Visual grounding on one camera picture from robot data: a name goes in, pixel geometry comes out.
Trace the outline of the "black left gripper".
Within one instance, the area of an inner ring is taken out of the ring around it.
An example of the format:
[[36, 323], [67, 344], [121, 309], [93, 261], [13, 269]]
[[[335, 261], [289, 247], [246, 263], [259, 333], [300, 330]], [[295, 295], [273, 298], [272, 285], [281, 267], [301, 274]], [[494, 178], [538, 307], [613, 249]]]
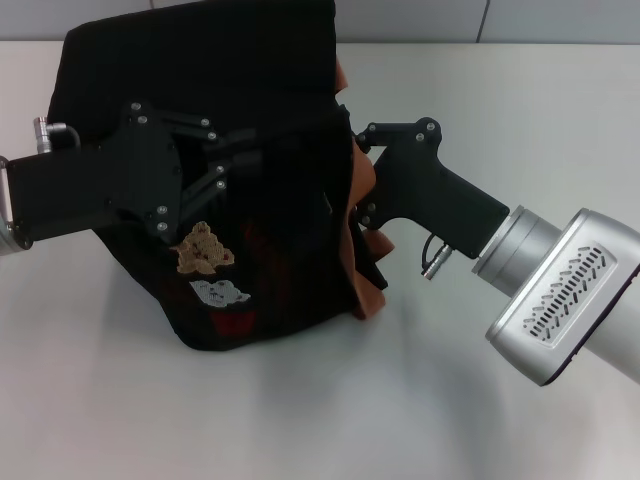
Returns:
[[[212, 162], [182, 195], [180, 139], [206, 156], [233, 155]], [[223, 131], [209, 117], [143, 102], [124, 109], [118, 127], [94, 144], [11, 161], [13, 218], [31, 241], [132, 223], [170, 243], [180, 213], [219, 203], [229, 183], [252, 183], [261, 176], [261, 152], [253, 151], [259, 149], [255, 129]]]

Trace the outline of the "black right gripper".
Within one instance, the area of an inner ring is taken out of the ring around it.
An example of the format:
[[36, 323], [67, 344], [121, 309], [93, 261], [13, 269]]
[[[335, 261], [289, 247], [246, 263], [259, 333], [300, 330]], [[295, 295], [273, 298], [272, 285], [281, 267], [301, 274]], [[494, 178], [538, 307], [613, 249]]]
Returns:
[[356, 205], [358, 224], [378, 230], [407, 219], [444, 244], [476, 259], [510, 213], [509, 207], [458, 174], [438, 158], [439, 123], [423, 117], [413, 123], [370, 123], [355, 135], [362, 151], [381, 147], [374, 163], [376, 181]]

